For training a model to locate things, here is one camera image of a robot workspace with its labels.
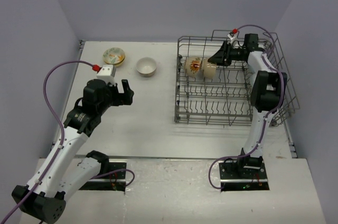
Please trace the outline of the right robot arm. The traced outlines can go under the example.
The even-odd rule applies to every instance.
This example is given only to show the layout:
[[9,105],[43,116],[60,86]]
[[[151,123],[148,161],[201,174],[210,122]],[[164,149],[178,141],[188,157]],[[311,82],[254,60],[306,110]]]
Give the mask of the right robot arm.
[[253,117],[248,139],[240,155],[222,158],[223,168],[231,175],[248,179],[256,177],[262,169],[266,130],[283,104],[287,74],[271,64],[267,50],[259,46],[257,34],[246,34],[241,45],[234,44],[234,32],[228,38],[208,61],[224,67],[233,61],[247,63],[251,70],[250,105]]

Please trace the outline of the beige bowl white flower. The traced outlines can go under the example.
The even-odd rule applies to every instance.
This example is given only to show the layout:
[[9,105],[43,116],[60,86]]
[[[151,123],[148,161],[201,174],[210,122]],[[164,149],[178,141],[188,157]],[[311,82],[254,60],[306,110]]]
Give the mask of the beige bowl white flower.
[[202,62],[202,73],[207,79],[213,79],[216,73],[217,65],[208,61],[209,58],[204,58]]

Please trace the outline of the white bowl green leaves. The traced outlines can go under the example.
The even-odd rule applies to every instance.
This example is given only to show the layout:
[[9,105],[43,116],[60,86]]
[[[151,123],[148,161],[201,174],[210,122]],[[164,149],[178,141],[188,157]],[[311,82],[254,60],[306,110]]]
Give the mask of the white bowl green leaves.
[[126,57],[125,51],[124,51],[123,49],[113,47],[113,48],[107,49],[107,50],[103,53],[102,58],[108,57],[108,56],[110,56],[110,57],[112,57],[112,56],[118,56],[118,55],[122,55],[122,56]]

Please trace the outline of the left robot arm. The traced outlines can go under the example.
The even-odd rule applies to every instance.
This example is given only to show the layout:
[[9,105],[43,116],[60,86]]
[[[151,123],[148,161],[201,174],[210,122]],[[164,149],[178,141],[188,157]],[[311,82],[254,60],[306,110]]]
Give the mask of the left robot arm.
[[26,185],[17,185],[12,197],[19,209],[44,223],[56,223],[67,201],[91,179],[114,176],[109,157],[91,151],[73,172],[64,176],[74,156],[101,123],[101,117],[111,106],[131,105],[134,92],[128,80],[121,81],[123,92],[116,85],[100,79],[87,82],[83,96],[67,114],[61,138]]

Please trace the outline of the beige bowl brown pattern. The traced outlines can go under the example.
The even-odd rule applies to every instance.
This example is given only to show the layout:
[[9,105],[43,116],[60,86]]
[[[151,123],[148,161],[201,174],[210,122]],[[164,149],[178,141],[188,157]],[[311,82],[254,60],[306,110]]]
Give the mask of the beige bowl brown pattern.
[[144,57],[137,61],[136,70],[142,77],[151,77],[157,69],[156,61],[153,58]]

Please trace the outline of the yellow patterned bowl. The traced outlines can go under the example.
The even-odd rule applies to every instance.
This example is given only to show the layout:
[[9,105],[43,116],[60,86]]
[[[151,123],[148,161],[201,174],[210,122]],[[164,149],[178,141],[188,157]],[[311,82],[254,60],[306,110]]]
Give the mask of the yellow patterned bowl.
[[125,57],[122,55],[112,57],[108,56],[104,57],[103,60],[106,64],[113,65],[114,67],[120,67],[124,63]]

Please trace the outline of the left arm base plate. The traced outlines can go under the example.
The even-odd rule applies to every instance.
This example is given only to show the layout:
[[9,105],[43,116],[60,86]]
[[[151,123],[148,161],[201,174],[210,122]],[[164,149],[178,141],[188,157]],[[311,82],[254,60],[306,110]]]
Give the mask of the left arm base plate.
[[82,191],[121,191],[126,189],[126,171],[110,174],[100,179],[90,180],[84,184]]

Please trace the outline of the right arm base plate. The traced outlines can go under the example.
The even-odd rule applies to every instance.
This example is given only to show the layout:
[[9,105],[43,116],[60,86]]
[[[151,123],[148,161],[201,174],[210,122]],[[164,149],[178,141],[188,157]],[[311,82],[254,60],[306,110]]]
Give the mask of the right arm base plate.
[[268,191],[268,177],[261,157],[228,158],[219,163],[221,191]]

